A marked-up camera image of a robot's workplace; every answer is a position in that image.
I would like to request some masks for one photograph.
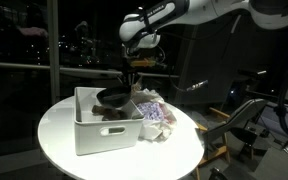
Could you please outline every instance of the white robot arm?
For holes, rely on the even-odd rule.
[[[251,13],[264,29],[288,26],[288,0],[164,0],[150,9],[139,9],[125,16],[120,38],[131,54],[139,48],[157,46],[156,31],[171,24],[198,25],[236,9]]]

